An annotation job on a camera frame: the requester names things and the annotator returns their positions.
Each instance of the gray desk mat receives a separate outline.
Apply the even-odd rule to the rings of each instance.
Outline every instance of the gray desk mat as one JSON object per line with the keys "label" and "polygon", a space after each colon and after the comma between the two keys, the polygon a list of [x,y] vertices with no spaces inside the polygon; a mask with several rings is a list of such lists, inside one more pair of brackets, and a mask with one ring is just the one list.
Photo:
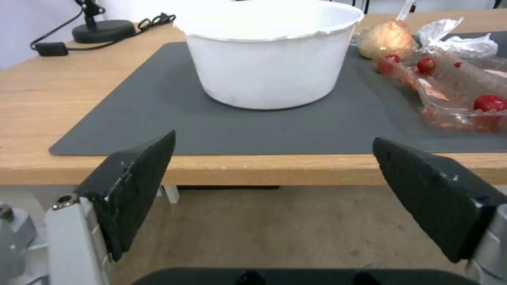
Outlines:
{"label": "gray desk mat", "polygon": [[[499,43],[499,56],[506,57],[507,32],[493,33],[492,38]],[[336,87],[325,98],[280,111],[234,108],[204,93],[186,44],[172,43],[160,48],[49,151],[108,155],[173,129],[177,155],[371,153],[376,136],[431,152],[507,151],[507,135],[441,130],[426,123],[421,107],[413,91],[376,74],[372,63],[350,47]]]}

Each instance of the white wall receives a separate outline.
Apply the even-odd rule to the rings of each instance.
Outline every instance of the white wall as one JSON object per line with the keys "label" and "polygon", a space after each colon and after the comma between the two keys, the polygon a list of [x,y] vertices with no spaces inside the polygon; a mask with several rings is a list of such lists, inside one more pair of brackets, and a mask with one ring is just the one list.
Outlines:
{"label": "white wall", "polygon": [[[0,69],[35,56],[37,53],[28,44],[78,12],[73,0],[1,0]],[[83,18],[76,20],[50,37],[50,41],[69,41],[72,28],[82,23]]]}
{"label": "white wall", "polygon": [[[108,19],[140,21],[153,18],[161,12],[172,13],[181,4],[229,0],[100,0]],[[350,4],[352,0],[334,0]],[[364,5],[357,0],[357,7]],[[404,0],[371,0],[370,13],[396,13]],[[455,9],[484,9],[493,6],[494,0],[418,0],[417,11],[448,11]],[[60,25],[79,11],[73,0],[1,0],[0,1],[0,69],[35,56],[28,43]],[[69,41],[71,30],[84,22],[77,21],[49,38],[50,41]]]}

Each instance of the plastic container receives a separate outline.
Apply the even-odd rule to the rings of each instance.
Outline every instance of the plastic container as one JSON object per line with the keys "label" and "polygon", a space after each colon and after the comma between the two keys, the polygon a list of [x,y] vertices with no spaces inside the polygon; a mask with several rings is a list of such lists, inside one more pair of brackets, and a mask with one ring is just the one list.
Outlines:
{"label": "plastic container", "polygon": [[205,92],[247,109],[311,103],[335,86],[355,7],[324,1],[239,1],[177,13]]}
{"label": "plastic container", "polygon": [[476,132],[506,132],[507,110],[473,110],[474,101],[484,94],[497,94],[507,100],[507,60],[501,58],[462,59],[435,48],[436,62],[431,76],[415,72],[414,64],[423,57],[393,64],[388,76],[419,93],[422,113],[428,122],[441,128]]}

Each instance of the lamp base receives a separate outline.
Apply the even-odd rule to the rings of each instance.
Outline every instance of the lamp base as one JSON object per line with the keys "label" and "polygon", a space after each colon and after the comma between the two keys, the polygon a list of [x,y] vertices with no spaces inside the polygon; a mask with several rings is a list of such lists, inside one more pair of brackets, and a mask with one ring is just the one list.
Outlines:
{"label": "lamp base", "polygon": [[127,20],[106,20],[96,22],[97,28],[80,25],[72,30],[76,43],[93,44],[119,41],[135,35],[135,27]]}

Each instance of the bowl rim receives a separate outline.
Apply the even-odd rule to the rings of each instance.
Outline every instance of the bowl rim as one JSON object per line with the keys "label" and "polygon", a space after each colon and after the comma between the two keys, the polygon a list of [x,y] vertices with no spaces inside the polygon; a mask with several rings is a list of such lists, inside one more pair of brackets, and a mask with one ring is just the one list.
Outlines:
{"label": "bowl rim", "polygon": [[[218,6],[232,6],[232,5],[272,5],[273,3],[265,2],[265,1],[234,1],[234,2],[226,2],[226,3],[220,3],[216,4]],[[298,34],[285,34],[280,35],[277,37],[269,37],[269,38],[242,38],[242,37],[218,37],[216,35],[203,35],[197,31],[194,31],[192,28],[188,28],[188,24],[186,24],[184,21],[181,21],[181,19],[178,18],[178,13],[176,14],[176,20],[174,21],[173,26],[179,29],[181,32],[185,34],[187,37],[195,37],[195,38],[202,38],[202,39],[209,39],[209,40],[217,40],[217,41],[225,41],[225,42],[241,42],[241,43],[258,43],[258,42],[273,42],[273,41],[281,41],[281,40],[290,40],[290,39],[302,39],[302,38],[309,38],[313,37],[315,35],[321,34],[321,35],[330,35],[333,33],[338,33],[340,31],[343,31],[344,29],[347,29],[351,26],[356,25],[357,23],[361,22],[365,14],[364,12],[356,8],[352,5],[343,4],[343,3],[337,3],[337,2],[327,2],[327,1],[319,1],[319,0],[313,0],[313,1],[303,1],[303,2],[288,2],[288,1],[276,1],[274,3],[275,5],[280,4],[287,4],[287,5],[317,5],[317,6],[324,6],[324,7],[333,7],[333,8],[341,8],[343,10],[348,10],[350,12],[353,12],[357,18],[354,20],[350,20],[347,22],[343,22],[337,25],[331,25],[325,28],[317,28],[315,30],[309,30],[306,32],[298,33]]]}

